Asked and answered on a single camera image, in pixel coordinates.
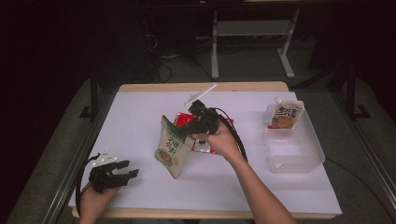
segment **food pouch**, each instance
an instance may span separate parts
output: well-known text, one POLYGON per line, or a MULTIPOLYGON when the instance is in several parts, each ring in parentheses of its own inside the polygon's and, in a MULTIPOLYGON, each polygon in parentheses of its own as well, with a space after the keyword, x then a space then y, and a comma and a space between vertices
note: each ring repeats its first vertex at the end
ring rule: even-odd
POLYGON ((184 132, 179 132, 176 125, 166 116, 161 119, 161 139, 155 158, 160 161, 174 179, 181 174, 195 139, 184 132))
POLYGON ((304 111, 303 101, 282 101, 276 98, 276 106, 269 129, 292 129, 304 111))

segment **transparent bin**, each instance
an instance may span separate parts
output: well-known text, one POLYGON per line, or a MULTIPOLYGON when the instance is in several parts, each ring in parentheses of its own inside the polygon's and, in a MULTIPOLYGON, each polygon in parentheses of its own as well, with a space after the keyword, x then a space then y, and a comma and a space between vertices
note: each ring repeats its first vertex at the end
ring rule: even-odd
MULTIPOLYGON (((274 108, 268 106, 267 119, 274 108)), ((266 129, 265 143, 269 148, 270 170, 275 174, 307 174, 325 161, 306 110, 293 129, 266 129)))

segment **dark floor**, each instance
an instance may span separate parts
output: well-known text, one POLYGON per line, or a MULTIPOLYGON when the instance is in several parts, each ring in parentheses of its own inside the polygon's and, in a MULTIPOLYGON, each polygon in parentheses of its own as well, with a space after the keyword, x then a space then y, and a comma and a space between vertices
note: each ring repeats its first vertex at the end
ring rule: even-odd
MULTIPOLYGON (((0 46, 3 53, 0 58, 3 70, 0 84, 3 108, 6 108, 1 110, 0 116, 1 134, 4 136, 1 139, 2 145, 5 146, 4 156, 10 158, 8 162, 2 162, 1 167, 6 171, 3 178, 8 180, 7 185, 2 185, 2 191, 7 194, 1 203, 1 223, 6 222, 8 214, 19 198, 8 223, 40 223, 47 215, 51 198, 56 195, 56 189, 62 183, 62 173, 69 165, 69 160, 65 158, 73 158, 74 150, 78 148, 81 138, 92 126, 88 119, 79 118, 82 108, 90 104, 89 83, 86 81, 91 74, 121 74, 116 80, 99 77, 104 94, 109 95, 110 99, 104 102, 105 108, 111 104, 113 95, 110 90, 120 82, 211 81, 208 74, 208 48, 203 48, 193 55, 190 50, 183 51, 182 57, 175 59, 173 56, 180 51, 171 48, 160 51, 162 56, 166 56, 166 60, 159 62, 157 57, 154 64, 160 64, 157 66, 161 78, 156 76, 156 69, 152 70, 148 64, 142 69, 146 71, 145 74, 152 76, 148 76, 147 79, 134 77, 132 81, 125 80, 122 74, 128 73, 131 67, 122 67, 119 62, 124 63, 122 60, 130 56, 134 58, 131 62, 133 67, 142 62, 147 64, 146 62, 152 58, 146 54, 145 49, 133 49, 118 55, 119 57, 108 57, 104 52, 111 50, 112 46, 107 46, 109 49, 96 48, 100 41, 105 41, 101 38, 86 46, 84 41, 87 36, 82 31, 92 27, 93 33, 99 35, 100 32, 95 33, 98 32, 95 29, 97 27, 87 24, 95 23, 96 20, 104 22, 103 17, 98 19, 96 14, 71 12, 67 7, 40 1, 4 1, 1 4, 4 13, 1 13, 0 20, 0 46), (148 57, 137 60, 134 55, 148 57)), ((112 17, 111 22, 117 22, 117 19, 112 17)), ((133 21, 131 24, 136 20, 129 17, 128 19, 133 21)), ((142 35, 136 35, 134 40, 145 42, 142 35)), ((112 43, 129 43, 125 38, 118 41, 112 43)), ((318 42, 318 39, 312 36, 305 40, 294 38, 290 45, 288 56, 296 74, 295 79, 287 79, 284 76, 276 55, 276 47, 282 43, 282 39, 240 38, 239 41, 223 40, 219 55, 219 81, 280 80, 291 87, 322 70, 308 69, 315 44, 318 42)), ((153 47, 154 41, 150 39, 148 44, 153 47)), ((394 93, 394 89, 386 88, 385 93, 379 91, 381 88, 378 87, 378 83, 384 82, 375 82, 373 79, 378 77, 382 80, 384 76, 388 76, 385 71, 390 70, 391 62, 385 57, 384 54, 380 56, 384 59, 385 68, 375 63, 362 66, 375 66, 375 69, 370 69, 375 75, 367 77, 363 73, 361 79, 366 82, 361 79, 357 82, 356 104, 365 105, 372 116, 371 119, 350 122, 343 112, 344 107, 338 105, 338 96, 345 98, 345 86, 339 91, 340 94, 334 94, 325 88, 332 75, 322 78, 305 90, 293 90, 299 99, 304 100, 312 117, 320 143, 328 157, 325 168, 344 212, 335 219, 315 220, 316 223, 394 223, 390 221, 386 211, 389 211, 394 220, 395 205, 389 202, 389 196, 383 190, 374 172, 375 168, 369 162, 370 157, 367 155, 370 153, 366 153, 365 150, 365 143, 368 142, 375 149, 375 155, 382 162, 389 178, 395 181, 396 130, 392 121, 394 111, 389 110, 389 102, 392 102, 389 95, 393 95, 389 92, 394 93), (326 105, 326 110, 318 109, 319 105, 326 105), (356 134, 358 132, 364 133, 366 141, 359 139, 356 134)), ((73 218, 66 207, 58 223, 71 222, 73 218)), ((301 223, 310 222, 313 221, 301 220, 301 223)))

